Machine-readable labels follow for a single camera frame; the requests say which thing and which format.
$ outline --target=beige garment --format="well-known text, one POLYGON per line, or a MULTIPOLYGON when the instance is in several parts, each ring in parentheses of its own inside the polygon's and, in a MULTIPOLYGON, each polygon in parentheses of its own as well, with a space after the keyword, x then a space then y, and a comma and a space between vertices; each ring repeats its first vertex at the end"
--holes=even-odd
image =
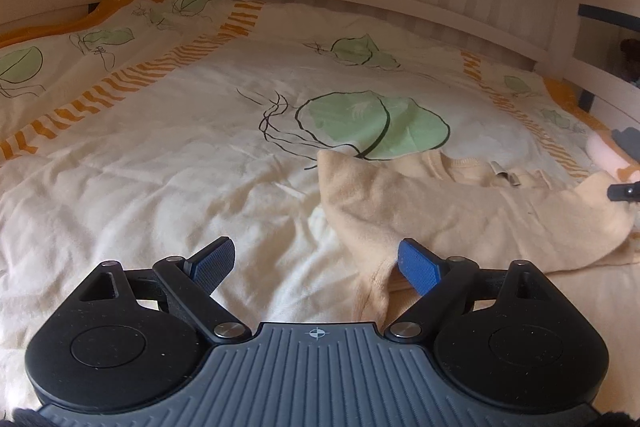
MULTIPOLYGON (((388 282, 405 237, 443 258, 463 255, 484 268, 529 259, 553 272, 596 263, 622 244, 633 226, 635 208, 607 198, 614 180, 606 172, 563 190, 555 190, 542 172, 525 171, 519 172, 525 181, 519 188, 479 186, 502 183, 487 165, 456 162, 440 152, 417 153, 383 167, 335 151, 318 153, 322 207, 361 274, 359 320, 384 325, 388 282), (461 179, 466 183, 455 181, 461 179)), ((399 295, 396 311, 415 301, 412 291, 399 295)))

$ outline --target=bed sheet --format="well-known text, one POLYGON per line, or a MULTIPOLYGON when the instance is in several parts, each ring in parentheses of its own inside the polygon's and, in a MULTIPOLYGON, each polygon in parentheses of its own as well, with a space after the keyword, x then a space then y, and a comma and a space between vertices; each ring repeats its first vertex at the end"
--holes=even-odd
MULTIPOLYGON (((536 74, 308 6, 131 0, 0 49, 0 88, 5 410, 37 406, 24 348, 104 259, 149 267, 228 235, 236 268, 213 296, 250 327, 352 320, 358 266, 319 204, 322 148, 384 161, 442 147, 566 183, 594 169, 587 127, 536 74)), ((602 309, 567 277, 597 325, 602 309)), ((636 407, 627 398, 606 403, 636 407)))

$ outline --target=bed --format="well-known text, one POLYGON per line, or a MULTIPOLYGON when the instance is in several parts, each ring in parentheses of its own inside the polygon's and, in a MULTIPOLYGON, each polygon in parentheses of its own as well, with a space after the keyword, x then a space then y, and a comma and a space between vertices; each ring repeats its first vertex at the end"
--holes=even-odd
MULTIPOLYGON (((568 185, 595 172, 588 133, 637 126, 637 93, 573 58, 578 4, 3 2, 3 410, 37 407, 26 344, 104 259, 144 268, 228 235, 236 268, 214 297, 250 327, 358 320, 358 266, 322 212, 318 150, 383 162, 442 148, 568 185), (576 85, 604 111, 579 108, 576 85)), ((596 407, 635 416, 639 238, 550 274, 609 346, 596 407)))

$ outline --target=gray plastic base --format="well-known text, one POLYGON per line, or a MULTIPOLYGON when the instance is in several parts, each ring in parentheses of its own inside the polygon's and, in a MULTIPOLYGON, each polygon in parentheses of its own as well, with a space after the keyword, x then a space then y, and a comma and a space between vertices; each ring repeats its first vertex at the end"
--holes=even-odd
POLYGON ((61 427, 582 427, 597 417, 588 405, 494 409, 444 382, 421 347, 382 339, 368 323, 264 324, 246 343, 215 347, 190 383, 154 405, 40 413, 61 427))

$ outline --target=orange fabric edge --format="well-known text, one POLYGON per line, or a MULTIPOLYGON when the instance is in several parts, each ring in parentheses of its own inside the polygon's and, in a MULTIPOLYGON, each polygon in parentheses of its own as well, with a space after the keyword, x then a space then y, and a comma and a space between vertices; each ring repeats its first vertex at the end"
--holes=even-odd
POLYGON ((608 131, 609 127, 588 112, 578 107, 578 101, 571 87, 560 80, 544 78, 545 87, 551 99, 556 102, 562 110, 573 115, 582 123, 587 124, 594 131, 608 131))
MULTIPOLYGON (((27 28, 18 28, 0 35, 0 48, 11 46, 12 44, 19 44, 20 42, 30 41, 31 39, 38 39, 40 37, 49 37, 52 35, 62 35, 65 33, 77 32, 91 28, 98 25, 120 8, 130 4, 134 0, 102 0, 94 11, 78 19, 77 21, 54 24, 50 26, 28 26, 27 28)), ((151 0, 154 2, 163 2, 164 0, 151 0)))

